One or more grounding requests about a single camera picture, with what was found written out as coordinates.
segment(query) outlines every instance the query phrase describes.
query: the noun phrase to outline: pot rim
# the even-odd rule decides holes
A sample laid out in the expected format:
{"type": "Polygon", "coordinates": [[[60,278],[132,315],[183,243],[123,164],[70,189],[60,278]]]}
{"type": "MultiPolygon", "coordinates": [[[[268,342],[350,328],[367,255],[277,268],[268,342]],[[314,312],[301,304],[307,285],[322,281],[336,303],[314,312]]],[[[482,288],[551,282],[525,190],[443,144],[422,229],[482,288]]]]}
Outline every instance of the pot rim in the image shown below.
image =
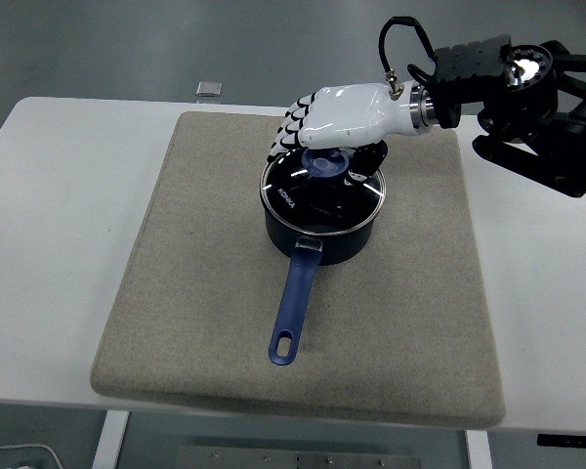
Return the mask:
{"type": "Polygon", "coordinates": [[[260,186],[261,201],[263,202],[263,206],[267,210],[269,210],[269,212],[275,217],[275,219],[278,222],[280,222],[285,227],[290,228],[294,232],[299,233],[300,235],[314,236],[314,237],[322,237],[322,236],[328,237],[328,236],[347,235],[349,233],[355,232],[355,231],[361,229],[362,227],[368,225],[369,223],[373,222],[373,220],[378,216],[378,213],[380,213],[380,209],[382,208],[382,205],[384,205],[384,200],[387,197],[387,183],[386,183],[386,180],[384,179],[384,174],[382,173],[382,170],[380,168],[378,168],[378,170],[374,174],[377,176],[378,181],[380,182],[380,198],[379,198],[378,203],[376,204],[375,208],[373,209],[373,212],[371,212],[371,214],[367,218],[365,218],[362,222],[358,223],[357,225],[355,225],[351,228],[348,228],[346,230],[341,230],[340,232],[317,233],[317,232],[311,232],[309,230],[303,230],[300,227],[296,227],[295,225],[287,222],[282,217],[280,217],[280,215],[273,209],[272,205],[270,204],[270,202],[267,199],[267,196],[265,195],[265,190],[268,187],[266,185],[267,177],[269,176],[269,174],[270,174],[273,166],[276,164],[276,162],[277,162],[277,160],[273,161],[272,163],[268,163],[265,166],[265,169],[263,170],[263,175],[261,176],[261,186],[260,186]]]}

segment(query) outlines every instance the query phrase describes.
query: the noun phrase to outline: pot handle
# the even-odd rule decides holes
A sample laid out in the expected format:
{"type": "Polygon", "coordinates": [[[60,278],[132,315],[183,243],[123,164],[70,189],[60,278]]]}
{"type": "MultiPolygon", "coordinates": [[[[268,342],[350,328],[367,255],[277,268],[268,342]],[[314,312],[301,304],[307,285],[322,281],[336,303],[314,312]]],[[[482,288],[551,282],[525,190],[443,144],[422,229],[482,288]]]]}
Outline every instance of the pot handle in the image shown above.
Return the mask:
{"type": "Polygon", "coordinates": [[[270,343],[270,360],[275,364],[291,364],[297,355],[314,274],[323,255],[322,244],[322,241],[318,239],[300,238],[291,252],[289,274],[270,343]],[[286,350],[287,339],[290,341],[288,350],[286,350]],[[286,355],[278,354],[280,345],[285,349],[286,355]]]}

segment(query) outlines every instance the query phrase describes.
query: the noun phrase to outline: glass lid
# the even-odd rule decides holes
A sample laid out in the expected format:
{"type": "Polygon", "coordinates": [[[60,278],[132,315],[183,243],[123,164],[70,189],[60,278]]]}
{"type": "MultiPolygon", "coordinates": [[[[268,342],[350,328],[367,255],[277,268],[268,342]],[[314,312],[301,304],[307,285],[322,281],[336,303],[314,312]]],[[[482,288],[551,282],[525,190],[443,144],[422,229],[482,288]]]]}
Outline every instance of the glass lid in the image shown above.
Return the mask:
{"type": "Polygon", "coordinates": [[[380,170],[358,181],[348,149],[293,149],[269,164],[261,199],[276,219],[306,235],[341,235],[372,221],[386,195],[380,170]]]}

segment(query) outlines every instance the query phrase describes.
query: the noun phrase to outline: beige mat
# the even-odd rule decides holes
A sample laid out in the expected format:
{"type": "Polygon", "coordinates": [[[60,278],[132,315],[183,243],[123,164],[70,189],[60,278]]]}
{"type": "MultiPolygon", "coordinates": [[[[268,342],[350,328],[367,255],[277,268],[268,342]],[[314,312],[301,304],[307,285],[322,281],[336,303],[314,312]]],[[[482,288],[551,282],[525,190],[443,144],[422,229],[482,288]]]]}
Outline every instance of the beige mat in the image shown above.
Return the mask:
{"type": "Polygon", "coordinates": [[[268,347],[288,259],[259,180],[280,118],[188,112],[94,363],[100,394],[193,407],[480,428],[504,413],[455,134],[391,136],[387,200],[320,267],[296,361],[268,347]]]}

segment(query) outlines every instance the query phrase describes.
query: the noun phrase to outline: pot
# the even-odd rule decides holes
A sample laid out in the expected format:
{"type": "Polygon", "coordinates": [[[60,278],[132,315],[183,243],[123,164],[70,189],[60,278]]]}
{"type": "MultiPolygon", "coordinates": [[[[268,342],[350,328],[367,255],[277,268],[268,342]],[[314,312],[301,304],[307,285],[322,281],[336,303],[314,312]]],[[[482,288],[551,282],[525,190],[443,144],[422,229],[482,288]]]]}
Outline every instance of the pot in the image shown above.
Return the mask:
{"type": "Polygon", "coordinates": [[[384,142],[360,149],[293,149],[263,171],[267,232],[291,258],[269,346],[273,363],[295,360],[317,267],[347,261],[369,240],[386,195],[379,169],[386,154],[384,142]]]}

